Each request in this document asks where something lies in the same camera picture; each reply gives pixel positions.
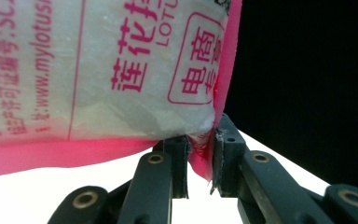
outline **pink plastic bag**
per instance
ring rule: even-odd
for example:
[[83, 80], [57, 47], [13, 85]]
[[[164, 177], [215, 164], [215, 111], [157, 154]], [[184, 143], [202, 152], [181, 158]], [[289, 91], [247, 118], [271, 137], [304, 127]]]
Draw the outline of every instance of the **pink plastic bag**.
[[211, 179], [241, 0], [225, 13], [203, 0], [0, 1], [0, 175], [188, 134], [193, 169]]

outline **white surface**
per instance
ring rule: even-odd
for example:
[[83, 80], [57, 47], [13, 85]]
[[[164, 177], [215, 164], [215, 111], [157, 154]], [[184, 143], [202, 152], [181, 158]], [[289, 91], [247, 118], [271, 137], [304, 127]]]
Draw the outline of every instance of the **white surface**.
[[[327, 183], [286, 158], [242, 134], [251, 150], [275, 156], [303, 187], [324, 194]], [[120, 160], [79, 168], [43, 168], [0, 176], [0, 223], [47, 223], [63, 198], [87, 185], [108, 191], [132, 178], [139, 158], [146, 152]], [[242, 223], [237, 199], [209, 195], [207, 181], [188, 169], [189, 200], [173, 200], [172, 223]]]

